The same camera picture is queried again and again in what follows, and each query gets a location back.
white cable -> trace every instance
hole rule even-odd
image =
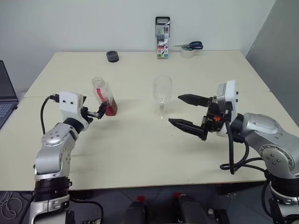
[[[12,191],[7,191],[5,192],[2,200],[0,201],[0,210],[1,210],[1,214],[2,216],[5,218],[5,219],[14,219],[17,217],[17,215],[20,213],[20,211],[22,210],[22,207],[23,207],[23,202],[17,198],[17,197],[11,197],[13,195],[13,192]],[[11,210],[10,207],[9,207],[9,201],[11,200],[17,200],[20,202],[20,208],[18,211],[15,211],[15,210]],[[11,215],[11,217],[7,217],[4,215],[3,213],[3,209],[6,209],[9,214]]]

red liquid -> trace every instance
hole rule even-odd
[[[117,105],[116,105],[116,102],[113,98],[112,104],[107,105],[105,114],[107,116],[114,116],[114,115],[116,115],[116,113],[117,113]]]

white table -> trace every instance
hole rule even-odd
[[[92,93],[88,92],[91,91],[91,79],[94,76],[102,76],[110,82],[119,110],[115,117],[104,116],[102,120],[95,120],[87,131],[79,135],[71,155],[70,179],[73,181],[71,189],[263,180],[263,173],[250,168],[241,168],[235,175],[220,170],[219,165],[228,161],[228,140],[210,133],[207,141],[201,141],[196,136],[178,130],[167,121],[160,121],[152,99],[152,82],[156,76],[152,73],[157,69],[154,64],[156,62],[157,66],[163,68],[161,63],[165,63],[172,70],[171,73],[165,69],[165,74],[172,77],[174,84],[173,100],[165,106],[168,116],[187,119],[200,125],[202,116],[206,114],[206,108],[187,105],[175,96],[181,93],[202,92],[201,95],[208,97],[215,94],[218,83],[237,78],[240,113],[267,114],[274,117],[286,131],[298,135],[299,129],[296,124],[244,57],[238,51],[208,52],[201,55],[198,60],[191,59],[191,62],[184,59],[180,61],[178,54],[173,53],[174,62],[172,62],[172,58],[151,60],[152,54],[154,55],[141,52],[120,53],[119,62],[135,59],[136,67],[140,70],[134,71],[130,64],[127,66],[123,63],[102,62],[99,58],[105,60],[104,53],[56,53],[29,89],[19,109],[0,131],[0,190],[34,188],[32,166],[41,148],[42,130],[39,112],[44,100],[43,94],[47,96],[61,90],[84,93],[86,90],[85,93],[90,97],[85,104],[94,111],[99,105]],[[151,66],[141,69],[142,63],[143,66],[146,65],[145,58],[149,58]],[[230,58],[231,61],[230,64],[225,63],[227,69],[237,70],[239,74],[228,75],[228,72],[220,66],[226,58]],[[207,67],[204,71],[200,66],[197,69],[193,68],[202,60],[214,64],[210,76],[200,75],[208,73]],[[173,63],[177,64],[178,61],[188,69],[184,75],[175,72],[170,66]],[[216,67],[221,67],[222,71],[216,72]],[[220,72],[226,74],[226,77],[219,76]],[[65,84],[58,82],[55,85],[54,80],[58,79],[65,80]],[[203,85],[202,79],[214,81]],[[249,85],[255,84],[255,91],[250,91],[244,80],[247,80]],[[46,130],[61,119],[58,104],[49,101],[44,111]],[[244,146],[235,144],[235,160],[240,159],[243,153]],[[249,156],[258,155],[252,149]],[[253,164],[264,168],[262,161]]]

plastic bottle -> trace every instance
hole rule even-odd
[[[109,84],[106,83],[101,77],[94,78],[93,93],[98,100],[99,104],[108,102],[105,114],[107,116],[114,116],[117,113],[117,105],[112,95]]]

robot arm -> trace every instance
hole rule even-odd
[[[289,134],[279,123],[265,115],[237,113],[235,81],[228,81],[218,88],[218,95],[205,98],[182,95],[178,98],[192,105],[207,107],[201,126],[182,119],[169,121],[184,132],[206,140],[208,132],[223,136],[225,123],[233,133],[245,139],[254,148],[267,167],[267,179],[271,181],[271,216],[275,223],[299,220],[299,138]]]
[[[81,131],[87,130],[93,121],[100,119],[106,110],[106,104],[98,112],[89,112],[83,107],[85,97],[72,92],[61,92],[56,95],[64,122],[58,123],[42,137],[42,149],[38,152],[35,163],[34,200],[30,205],[29,223],[74,223],[69,206],[68,189],[71,182],[71,151]]]

